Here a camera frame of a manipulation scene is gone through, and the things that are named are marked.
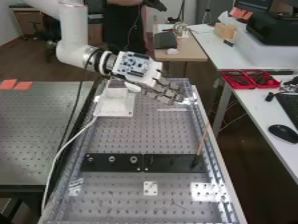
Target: perforated metal surface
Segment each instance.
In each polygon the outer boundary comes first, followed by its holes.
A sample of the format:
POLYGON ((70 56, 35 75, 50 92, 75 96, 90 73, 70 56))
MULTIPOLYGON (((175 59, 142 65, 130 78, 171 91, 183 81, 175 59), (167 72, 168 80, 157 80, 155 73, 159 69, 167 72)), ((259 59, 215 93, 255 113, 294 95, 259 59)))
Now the perforated metal surface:
POLYGON ((192 201, 191 182, 203 174, 82 174, 77 197, 69 198, 62 220, 107 223, 219 222, 214 201, 192 201), (143 182, 158 183, 158 195, 143 196, 143 182))
POLYGON ((87 152, 192 154, 198 140, 190 111, 179 108, 184 105, 168 107, 138 94, 133 118, 99 119, 87 152))
POLYGON ((176 81, 187 89, 183 104, 168 107, 138 95, 133 118, 99 118, 77 139, 39 223, 238 223, 208 138, 200 155, 206 173, 79 172, 85 153, 195 152, 204 124, 188 82, 176 81), (69 187, 77 179, 83 182, 69 187), (143 195, 145 181, 158 183, 157 196, 143 195))
MULTIPOLYGON (((90 87, 85 82, 77 113, 90 87)), ((77 90, 78 82, 35 82, 27 91, 0 91, 0 185, 45 184, 77 90)))

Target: computer mouse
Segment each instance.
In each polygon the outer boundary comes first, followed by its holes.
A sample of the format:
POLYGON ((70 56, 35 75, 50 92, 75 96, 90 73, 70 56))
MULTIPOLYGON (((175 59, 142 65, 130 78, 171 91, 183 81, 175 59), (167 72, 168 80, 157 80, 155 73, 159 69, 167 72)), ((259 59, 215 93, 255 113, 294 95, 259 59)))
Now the computer mouse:
POLYGON ((272 135, 283 139, 284 141, 296 144, 298 134, 296 132, 284 125, 276 124, 268 127, 268 131, 272 135))

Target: black shirt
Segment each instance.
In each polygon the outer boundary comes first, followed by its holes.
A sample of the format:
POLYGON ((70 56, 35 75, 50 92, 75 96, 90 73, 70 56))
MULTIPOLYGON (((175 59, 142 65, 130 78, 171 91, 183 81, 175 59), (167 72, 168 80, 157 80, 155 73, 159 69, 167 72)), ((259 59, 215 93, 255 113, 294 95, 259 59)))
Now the black shirt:
POLYGON ((103 41, 107 43, 111 51, 115 51, 115 48, 118 51, 130 50, 145 53, 141 8, 141 5, 129 7, 106 5, 103 16, 103 41))

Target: red tray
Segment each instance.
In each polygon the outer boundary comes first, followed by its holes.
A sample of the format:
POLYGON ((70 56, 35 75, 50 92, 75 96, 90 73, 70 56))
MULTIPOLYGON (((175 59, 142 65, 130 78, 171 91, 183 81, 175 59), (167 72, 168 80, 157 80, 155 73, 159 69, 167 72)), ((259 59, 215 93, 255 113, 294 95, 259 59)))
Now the red tray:
POLYGON ((246 76, 251 79, 251 81, 255 83, 256 88, 279 88, 280 83, 271 77, 267 72, 260 70, 244 70, 243 72, 246 76))
POLYGON ((220 76, 230 84, 232 89, 254 89, 255 82, 248 78, 248 76, 238 70, 223 71, 220 76))

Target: robotic arm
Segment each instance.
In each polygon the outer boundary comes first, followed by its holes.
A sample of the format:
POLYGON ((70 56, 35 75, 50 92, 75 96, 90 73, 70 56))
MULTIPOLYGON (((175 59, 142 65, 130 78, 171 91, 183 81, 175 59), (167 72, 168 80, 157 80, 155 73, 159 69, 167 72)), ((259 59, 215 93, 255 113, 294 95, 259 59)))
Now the robotic arm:
POLYGON ((111 54, 87 45, 87 8, 79 0, 23 0, 26 4, 59 20, 61 41, 55 54, 61 62, 125 81, 130 90, 158 101, 182 102, 179 87, 161 76, 162 64, 133 52, 111 54))

